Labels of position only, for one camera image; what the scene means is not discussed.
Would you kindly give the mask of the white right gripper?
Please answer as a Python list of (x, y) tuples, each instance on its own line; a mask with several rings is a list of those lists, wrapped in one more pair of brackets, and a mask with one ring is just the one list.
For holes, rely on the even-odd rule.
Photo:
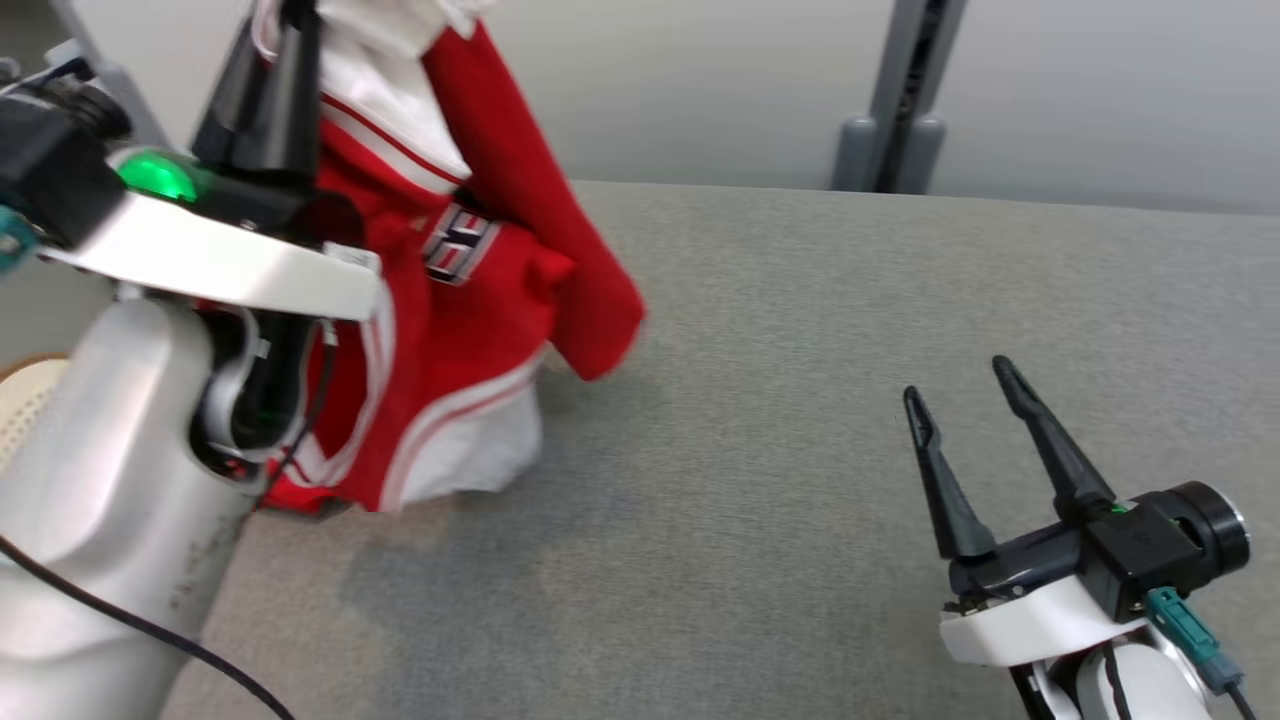
[[(1053, 487), (1064, 523), (1088, 523), (1114, 510), (1116, 495), (1010, 357), (992, 369), (1011, 411), (1021, 419)], [(1133, 633), (1147, 621), (1116, 623), (1076, 574), (1080, 538), (1060, 523), (996, 548), (942, 450), (942, 434), (915, 387), (902, 392), (911, 446), (922, 477), (934, 542), (951, 561), (957, 596), (940, 634), (960, 664), (1019, 666), (1068, 656)]]

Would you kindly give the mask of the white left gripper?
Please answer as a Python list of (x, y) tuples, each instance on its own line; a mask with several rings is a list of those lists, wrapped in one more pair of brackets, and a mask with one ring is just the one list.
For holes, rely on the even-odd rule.
[[(293, 181), (314, 181), (321, 51), (316, 3), (280, 4), (273, 69), (259, 49), (253, 22), (250, 12), (239, 26), (191, 152), (214, 167), (262, 167)], [(146, 290), (257, 310), (352, 322), (374, 314), (380, 275), (352, 252), (303, 249), (197, 215), (186, 201), (202, 192), (189, 163), (175, 154), (127, 150), (111, 163), (124, 177), (156, 179), (164, 192), (131, 190), (77, 249), (44, 246), (41, 259)]]

